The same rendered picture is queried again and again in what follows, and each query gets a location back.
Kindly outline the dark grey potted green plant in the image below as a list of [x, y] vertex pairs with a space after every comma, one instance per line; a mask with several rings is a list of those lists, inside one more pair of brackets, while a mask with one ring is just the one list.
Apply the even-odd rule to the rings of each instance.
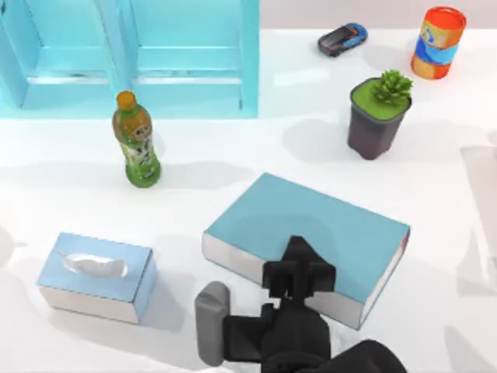
[[348, 146], [363, 159], [387, 152], [411, 108], [412, 80], [397, 70], [368, 78], [350, 92]]

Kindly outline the orange and blue can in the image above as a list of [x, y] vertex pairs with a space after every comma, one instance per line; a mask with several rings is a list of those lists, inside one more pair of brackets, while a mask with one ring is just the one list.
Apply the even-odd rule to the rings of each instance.
[[465, 26], [466, 17], [458, 9], [449, 6], [428, 9], [412, 55], [412, 71], [428, 80], [445, 77], [452, 65]]

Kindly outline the green bottle with orange cap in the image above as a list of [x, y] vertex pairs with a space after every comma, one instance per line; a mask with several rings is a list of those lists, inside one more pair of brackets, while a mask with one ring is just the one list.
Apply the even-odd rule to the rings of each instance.
[[162, 171], [152, 141], [151, 117], [131, 91], [120, 92], [116, 102], [113, 132], [125, 157], [127, 178], [136, 187], [151, 187], [158, 182]]

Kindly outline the blue and black toy car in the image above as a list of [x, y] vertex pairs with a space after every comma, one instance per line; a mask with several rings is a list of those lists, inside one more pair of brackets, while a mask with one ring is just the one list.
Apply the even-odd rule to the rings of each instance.
[[329, 57], [338, 57], [345, 51], [364, 43], [368, 38], [367, 29], [359, 23], [347, 23], [319, 37], [318, 49]]

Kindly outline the light blue book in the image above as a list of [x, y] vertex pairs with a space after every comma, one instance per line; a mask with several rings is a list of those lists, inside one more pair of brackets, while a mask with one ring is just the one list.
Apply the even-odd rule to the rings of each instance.
[[337, 270], [335, 290], [308, 306], [360, 329], [404, 254], [407, 224], [262, 174], [203, 233], [206, 259], [257, 284], [262, 265], [282, 257], [292, 235], [303, 237]]

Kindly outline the light blue rack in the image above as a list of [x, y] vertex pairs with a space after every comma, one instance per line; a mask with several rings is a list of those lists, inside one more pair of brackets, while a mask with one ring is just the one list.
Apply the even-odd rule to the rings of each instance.
[[0, 0], [0, 118], [255, 117], [259, 0]]

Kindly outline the white tissue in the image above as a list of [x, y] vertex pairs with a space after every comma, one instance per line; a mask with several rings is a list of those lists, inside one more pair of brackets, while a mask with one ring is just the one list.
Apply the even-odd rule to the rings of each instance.
[[83, 253], [57, 253], [64, 267], [76, 274], [90, 277], [118, 277], [127, 275], [127, 265], [123, 260]]

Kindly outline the light blue tissue box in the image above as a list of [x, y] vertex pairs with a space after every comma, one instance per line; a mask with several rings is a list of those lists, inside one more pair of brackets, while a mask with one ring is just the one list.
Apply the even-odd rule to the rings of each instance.
[[[123, 260], [127, 275], [118, 278], [76, 274], [64, 267], [58, 252]], [[57, 237], [36, 284], [55, 309], [138, 324], [157, 278], [151, 248], [63, 232]]]

